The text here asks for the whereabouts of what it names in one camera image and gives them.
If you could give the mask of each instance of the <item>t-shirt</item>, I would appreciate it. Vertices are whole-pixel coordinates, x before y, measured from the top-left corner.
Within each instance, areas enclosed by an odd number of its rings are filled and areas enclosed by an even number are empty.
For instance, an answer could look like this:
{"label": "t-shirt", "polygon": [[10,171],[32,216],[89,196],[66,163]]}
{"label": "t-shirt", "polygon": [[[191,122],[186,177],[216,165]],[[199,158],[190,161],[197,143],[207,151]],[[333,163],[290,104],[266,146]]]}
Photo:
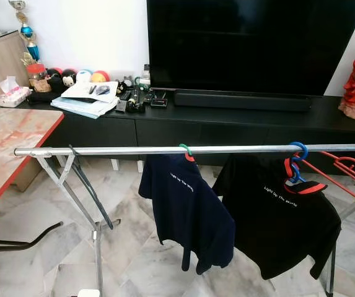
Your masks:
{"label": "t-shirt", "polygon": [[222,268],[234,253],[235,223],[187,154],[148,155],[139,194],[152,199],[160,243],[171,239],[184,247],[182,269],[190,251],[198,256],[196,273]]}
{"label": "t-shirt", "polygon": [[213,186],[236,224],[235,247],[275,277],[307,255],[318,278],[341,230],[341,220],[322,190],[307,181],[285,185],[292,161],[231,155]]}

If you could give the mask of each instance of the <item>trophy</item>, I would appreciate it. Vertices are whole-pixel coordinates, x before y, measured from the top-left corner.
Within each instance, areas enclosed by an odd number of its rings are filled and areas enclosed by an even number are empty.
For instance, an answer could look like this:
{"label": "trophy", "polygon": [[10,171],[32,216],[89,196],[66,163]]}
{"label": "trophy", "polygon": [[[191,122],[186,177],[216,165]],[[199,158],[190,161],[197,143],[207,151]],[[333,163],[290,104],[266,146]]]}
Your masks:
{"label": "trophy", "polygon": [[38,46],[35,43],[37,36],[33,32],[33,29],[27,25],[27,17],[22,12],[22,10],[26,7],[26,3],[23,0],[9,0],[9,4],[14,9],[16,9],[16,17],[22,23],[22,27],[20,28],[19,32],[20,37],[22,37],[22,39],[25,41],[28,52],[31,54],[33,59],[38,61],[40,59],[40,53],[38,51]]}

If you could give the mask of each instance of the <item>tv screen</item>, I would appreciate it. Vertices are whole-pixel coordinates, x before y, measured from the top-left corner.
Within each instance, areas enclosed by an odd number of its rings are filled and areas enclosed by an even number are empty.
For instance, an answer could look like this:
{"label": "tv screen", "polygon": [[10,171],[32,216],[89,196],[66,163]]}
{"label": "tv screen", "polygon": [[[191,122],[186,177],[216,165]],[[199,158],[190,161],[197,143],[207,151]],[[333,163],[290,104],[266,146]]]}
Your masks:
{"label": "tv screen", "polygon": [[355,0],[147,0],[155,88],[323,95]]}

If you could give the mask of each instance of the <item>table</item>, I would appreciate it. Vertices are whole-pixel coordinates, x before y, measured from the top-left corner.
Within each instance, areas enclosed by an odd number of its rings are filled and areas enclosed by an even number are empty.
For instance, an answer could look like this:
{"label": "table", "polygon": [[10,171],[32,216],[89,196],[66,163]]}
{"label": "table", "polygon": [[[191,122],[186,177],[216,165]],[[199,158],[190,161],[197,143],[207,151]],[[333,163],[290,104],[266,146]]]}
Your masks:
{"label": "table", "polygon": [[[0,197],[30,160],[14,155],[16,147],[39,147],[58,126],[64,115],[60,111],[21,110],[0,108]],[[1,241],[0,251],[16,251],[32,247],[49,231],[62,223],[46,229],[31,243]]]}

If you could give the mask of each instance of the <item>red hanger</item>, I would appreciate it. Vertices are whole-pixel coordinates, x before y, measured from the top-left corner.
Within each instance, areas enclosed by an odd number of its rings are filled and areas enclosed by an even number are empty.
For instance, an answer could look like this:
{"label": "red hanger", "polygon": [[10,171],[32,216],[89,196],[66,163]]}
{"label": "red hanger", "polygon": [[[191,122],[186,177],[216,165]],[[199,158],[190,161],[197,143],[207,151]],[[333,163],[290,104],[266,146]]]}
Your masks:
{"label": "red hanger", "polygon": [[[337,157],[336,155],[333,155],[332,153],[328,153],[328,152],[320,152],[328,157],[331,157],[334,159],[334,166],[336,166],[338,169],[340,169],[342,172],[346,173],[347,175],[349,175],[350,177],[352,177],[355,180],[355,158],[351,158],[351,157]],[[322,170],[319,170],[318,168],[316,168],[315,166],[313,166],[311,163],[309,163],[306,160],[301,160],[302,163],[306,164],[308,167],[310,167],[311,169],[315,170],[317,173],[321,174],[322,176],[324,176],[326,179],[328,179],[329,181],[331,181],[333,184],[337,185],[338,187],[342,188],[342,190],[348,192],[349,194],[351,194],[353,197],[355,197],[355,193],[352,192],[351,190],[349,190],[348,188],[344,187],[342,184],[340,184],[339,182],[337,182],[336,180],[334,180],[333,178],[331,178],[330,176],[328,176],[326,173],[324,173]]]}

